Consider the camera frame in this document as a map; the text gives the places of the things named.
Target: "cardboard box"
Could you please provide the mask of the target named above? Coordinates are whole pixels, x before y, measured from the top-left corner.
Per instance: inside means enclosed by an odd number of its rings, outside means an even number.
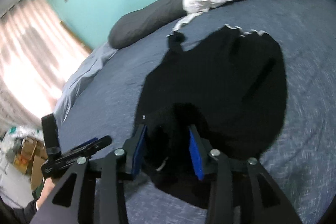
[[[46,160],[35,155],[33,162],[33,169],[31,171],[31,189],[34,191],[42,183],[43,175],[41,166]]]
[[[16,154],[13,165],[18,169],[22,174],[26,174],[28,168],[29,161],[21,157],[20,154]]]
[[[31,177],[31,189],[34,191],[42,183],[42,164],[48,159],[44,143],[27,137],[14,160],[14,166],[23,174]]]

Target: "blue gripper pad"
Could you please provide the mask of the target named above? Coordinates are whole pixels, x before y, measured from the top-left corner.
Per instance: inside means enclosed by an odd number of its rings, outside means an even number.
[[[195,175],[197,175],[199,180],[203,180],[204,172],[202,167],[202,159],[200,152],[198,151],[198,147],[194,138],[192,131],[189,129],[190,132],[190,143],[189,143],[189,152],[191,156],[191,161],[193,163]]]
[[[147,131],[147,126],[144,126],[138,141],[138,144],[135,148],[134,155],[133,155],[133,160],[132,160],[132,171],[131,174],[133,177],[139,174],[140,168],[141,168],[141,163],[143,159],[143,154],[145,151],[145,133]]]

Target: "clutter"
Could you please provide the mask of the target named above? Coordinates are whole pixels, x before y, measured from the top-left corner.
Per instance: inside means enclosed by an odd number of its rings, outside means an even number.
[[[8,162],[31,177],[31,189],[35,190],[42,183],[41,166],[48,159],[43,131],[27,126],[12,127],[2,137],[0,148]]]

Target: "black sweater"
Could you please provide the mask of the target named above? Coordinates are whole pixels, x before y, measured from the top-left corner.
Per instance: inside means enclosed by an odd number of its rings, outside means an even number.
[[[26,208],[12,209],[6,205],[0,197],[0,223],[5,224],[29,224],[36,214],[36,201],[28,203]]]
[[[146,77],[135,125],[147,125],[144,171],[154,184],[206,208],[209,189],[200,191],[194,176],[187,126],[195,124],[230,158],[259,158],[283,126],[285,66],[279,44],[267,33],[242,35],[223,27],[187,52],[183,40],[177,32],[168,37],[169,51]]]

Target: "black metal bracket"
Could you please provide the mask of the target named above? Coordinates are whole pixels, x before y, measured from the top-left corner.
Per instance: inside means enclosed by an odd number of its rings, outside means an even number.
[[[124,180],[133,180],[140,171],[145,151],[146,126],[135,129],[133,137],[125,141],[123,148],[109,153],[105,158],[89,160],[92,152],[106,146],[109,140],[90,141],[76,147],[64,156],[78,156],[69,165],[54,164],[47,174],[61,174],[57,186],[36,213],[31,224],[93,224],[96,179],[100,178],[100,223],[128,224],[124,196]],[[210,178],[211,192],[206,224],[233,224],[232,172],[243,173],[249,178],[251,204],[242,206],[242,224],[302,224],[290,202],[276,182],[255,158],[240,161],[228,158],[213,149],[202,139],[194,125],[190,128],[189,151],[195,174],[200,180]],[[264,193],[272,193],[271,203],[266,203]]]
[[[48,160],[41,167],[44,178],[61,177],[76,160],[83,160],[83,158],[89,160],[92,155],[112,143],[110,136],[105,136],[100,139],[93,138],[62,154],[54,115],[49,114],[41,120],[45,147],[48,154]]]

